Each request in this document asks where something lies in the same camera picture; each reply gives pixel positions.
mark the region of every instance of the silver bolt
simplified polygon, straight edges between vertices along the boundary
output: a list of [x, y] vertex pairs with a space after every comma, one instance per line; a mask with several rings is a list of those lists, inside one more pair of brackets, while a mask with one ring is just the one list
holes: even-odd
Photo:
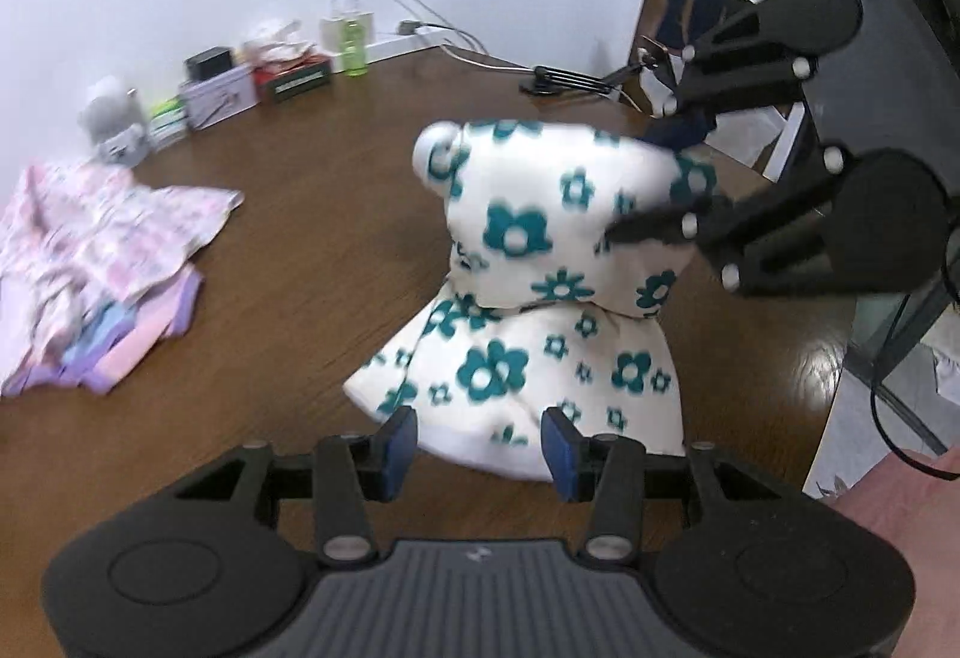
[[829, 175], [840, 175], [843, 172], [843, 151], [831, 146], [824, 151], [824, 167]]
[[697, 215], [694, 213], [683, 214], [683, 218], [680, 220], [680, 230], [683, 231], [683, 237], [688, 241], [696, 237]]
[[810, 60], [804, 56], [798, 56], [793, 60], [793, 74], [797, 76], [800, 80], [806, 80], [810, 77], [812, 68], [810, 67]]
[[723, 270], [720, 271], [720, 280], [727, 292], [736, 292], [740, 286], [740, 269], [733, 263], [723, 266]]
[[370, 542], [362, 536], [334, 536], [323, 545], [323, 554], [330, 560], [355, 561], [370, 552]]
[[597, 560], [623, 560], [634, 551], [634, 545], [622, 536], [594, 536], [586, 547], [587, 554]]

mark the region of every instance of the black cable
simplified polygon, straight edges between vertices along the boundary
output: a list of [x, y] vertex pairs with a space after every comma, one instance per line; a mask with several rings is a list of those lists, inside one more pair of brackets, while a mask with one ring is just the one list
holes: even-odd
[[[947, 245], [949, 245], [949, 238], [952, 236], [954, 231], [957, 230], [957, 226], [960, 226], [960, 218], [953, 220], [950, 223], [949, 230], [947, 231], [947, 244], [944, 244], [944, 261], [940, 266], [940, 276], [944, 282], [944, 289], [947, 290], [947, 294], [950, 295], [953, 302], [960, 307], [960, 293], [957, 292], [957, 285], [953, 282], [953, 279], [950, 277], [949, 266], [947, 266]], [[910, 295], [904, 295], [904, 299], [901, 300], [899, 308], [894, 314], [894, 321], [891, 322], [890, 328], [887, 330], [887, 334], [883, 339], [883, 343], [880, 345], [880, 351], [877, 351], [876, 363], [882, 363], [884, 355], [887, 351], [887, 346], [890, 345], [890, 342], [893, 340], [894, 331], [896, 330], [896, 325], [901, 320], [901, 317], [904, 315], [904, 310], [906, 309], [906, 304], [910, 303]], [[904, 461], [906, 465], [910, 466], [911, 469], [920, 471], [921, 474], [926, 474], [927, 476], [933, 476], [937, 479], [943, 479], [947, 482], [957, 481], [960, 479], [960, 472], [956, 471], [943, 471], [942, 469], [935, 469], [933, 466], [928, 466], [925, 463], [920, 463], [919, 460], [914, 460], [910, 455], [901, 450], [894, 440], [887, 435], [887, 431], [883, 429], [882, 424], [880, 424], [880, 414], [877, 414], [877, 387], [880, 386], [880, 376], [877, 373], [877, 367], [874, 367], [874, 376], [870, 380], [870, 413], [874, 417], [874, 425], [877, 426], [877, 433], [880, 433], [880, 438], [883, 439], [889, 450], [899, 457], [900, 460]]]

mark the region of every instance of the brown tabletop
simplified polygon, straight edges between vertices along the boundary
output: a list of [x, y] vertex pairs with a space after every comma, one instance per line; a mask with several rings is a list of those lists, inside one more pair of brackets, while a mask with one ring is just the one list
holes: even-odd
[[[373, 427], [341, 384], [437, 292], [448, 269], [440, 201], [410, 164], [437, 119], [585, 122], [640, 134], [643, 117], [598, 98], [533, 100], [517, 76], [431, 50], [361, 79], [210, 127], [137, 171], [154, 186], [239, 189], [246, 202], [196, 258], [206, 279], [193, 327], [161, 343], [107, 397], [35, 389], [0, 403], [0, 653], [59, 655], [40, 575], [75, 533], [250, 439], [309, 451]], [[709, 148], [739, 197], [755, 172]], [[738, 300], [697, 258], [662, 323], [680, 378], [686, 437], [712, 439], [800, 485], [827, 421], [852, 300]], [[576, 540], [584, 505], [421, 453], [400, 500], [371, 505], [381, 546], [396, 536]], [[675, 512], [649, 510], [649, 541]], [[303, 504], [280, 530], [309, 548]]]

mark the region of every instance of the yellow-green bottle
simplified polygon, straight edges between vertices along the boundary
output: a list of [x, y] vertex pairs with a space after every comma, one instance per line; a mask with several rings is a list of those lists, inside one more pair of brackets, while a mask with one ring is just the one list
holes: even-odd
[[344, 72], [351, 77], [362, 76], [367, 71], [367, 38], [362, 23], [355, 16], [347, 16], [342, 21], [340, 52], [344, 62]]

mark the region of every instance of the green flower print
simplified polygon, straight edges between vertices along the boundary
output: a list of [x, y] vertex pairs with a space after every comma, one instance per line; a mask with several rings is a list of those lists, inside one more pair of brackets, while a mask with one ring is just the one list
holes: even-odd
[[680, 175], [670, 184], [670, 202], [689, 204], [702, 195], [709, 195], [717, 185], [717, 172], [704, 162], [694, 162], [677, 154]]
[[655, 393], [665, 393], [671, 381], [673, 381], [673, 379], [670, 378], [669, 373], [664, 373], [661, 369], [657, 368], [653, 378], [650, 379], [650, 386], [654, 388]]
[[620, 216], [626, 216], [637, 207], [637, 198], [633, 195], [627, 195], [621, 189], [613, 198], [613, 209]]
[[457, 250], [460, 267], [465, 271], [470, 271], [471, 273], [477, 271], [477, 273], [480, 273], [480, 271], [486, 271], [486, 269], [490, 267], [490, 263], [483, 258], [483, 255], [480, 255], [480, 252], [468, 252], [464, 249], [464, 245], [460, 243], [460, 241], [457, 241], [454, 246]]
[[400, 383], [400, 387], [387, 391], [387, 399], [376, 407], [376, 410], [379, 414], [390, 416], [403, 404], [411, 402], [415, 397], [416, 384], [405, 379]]
[[363, 363], [363, 367], [371, 367], [373, 363], [376, 363], [377, 365], [383, 365], [386, 362], [387, 362], [386, 355], [382, 351], [378, 351], [378, 353], [376, 353], [373, 357], [368, 359], [366, 363]]
[[553, 241], [546, 234], [544, 212], [525, 208], [514, 214], [503, 202], [492, 202], [487, 207], [483, 242], [488, 249], [514, 258], [553, 250]]
[[464, 192], [464, 186], [457, 178], [458, 172], [467, 164], [470, 158], [469, 146], [460, 146], [451, 152], [450, 148], [437, 143], [430, 149], [430, 158], [426, 163], [426, 175], [435, 181], [450, 182], [450, 198], [459, 199]]
[[560, 411], [565, 414], [566, 418], [571, 421], [571, 423], [579, 423], [580, 418], [584, 416], [584, 413], [580, 410], [580, 407], [572, 400], [564, 398], [557, 405], [560, 407]]
[[449, 341], [457, 332], [453, 324], [458, 319], [464, 319], [459, 300], [442, 300], [433, 307], [433, 311], [427, 317], [421, 338], [430, 335], [434, 330], [438, 330], [440, 335]]
[[514, 427], [509, 424], [501, 432], [494, 433], [490, 440], [493, 444], [506, 444], [510, 447], [526, 447], [530, 444], [530, 440], [526, 436], [515, 436], [514, 433]]
[[607, 424], [622, 433], [623, 428], [627, 426], [627, 418], [623, 416], [620, 409], [610, 406], [607, 408]]
[[487, 326], [487, 322], [500, 322], [503, 319], [496, 311], [477, 305], [473, 295], [464, 295], [462, 298], [458, 295], [457, 303], [460, 305], [461, 317], [469, 319], [472, 330], [482, 330]]
[[584, 338], [589, 338], [600, 332], [600, 325], [597, 324], [596, 318], [584, 311], [583, 314], [580, 314], [580, 319], [577, 324], [573, 325], [573, 329]]
[[594, 129], [593, 141], [594, 143], [609, 143], [611, 146], [619, 146], [620, 136], [614, 135], [613, 132], [607, 132], [606, 129]]
[[493, 140], [497, 143], [503, 143], [510, 140], [510, 137], [517, 129], [526, 132], [531, 138], [539, 138], [544, 131], [544, 125], [540, 122], [515, 121], [514, 119], [491, 119], [485, 122], [470, 122], [471, 127], [491, 127], [493, 126]]
[[453, 400], [453, 395], [450, 394], [450, 385], [446, 382], [443, 384], [431, 384], [427, 392], [430, 394], [430, 403], [434, 406], [450, 403]]
[[650, 276], [642, 287], [637, 287], [637, 308], [656, 308], [666, 302], [670, 287], [677, 280], [674, 271], [664, 271], [659, 276]]
[[581, 384], [589, 384], [593, 381], [593, 372], [587, 363], [577, 363], [577, 370], [573, 375], [580, 380]]
[[618, 390], [627, 388], [632, 394], [643, 392], [643, 378], [650, 370], [650, 354], [645, 351], [624, 351], [616, 358], [616, 370], [611, 374], [611, 384]]
[[543, 281], [531, 284], [530, 289], [543, 295], [541, 300], [580, 300], [593, 295], [589, 287], [578, 286], [583, 280], [584, 274], [570, 274], [560, 268], [555, 276], [546, 274]]
[[467, 352], [467, 359], [457, 369], [457, 382], [473, 403], [520, 392], [527, 382], [523, 369], [529, 360], [526, 349], [507, 349], [494, 338], [487, 344], [486, 354], [477, 346]]
[[587, 171], [577, 168], [560, 177], [560, 192], [563, 192], [563, 207], [582, 208], [586, 211], [590, 207], [590, 199], [596, 192], [596, 187], [587, 181]]
[[544, 354], [549, 354], [551, 357], [556, 357], [558, 360], [563, 360], [565, 356], [570, 353], [570, 350], [566, 347], [566, 338], [562, 335], [548, 335], [546, 337], [546, 346], [544, 346]]

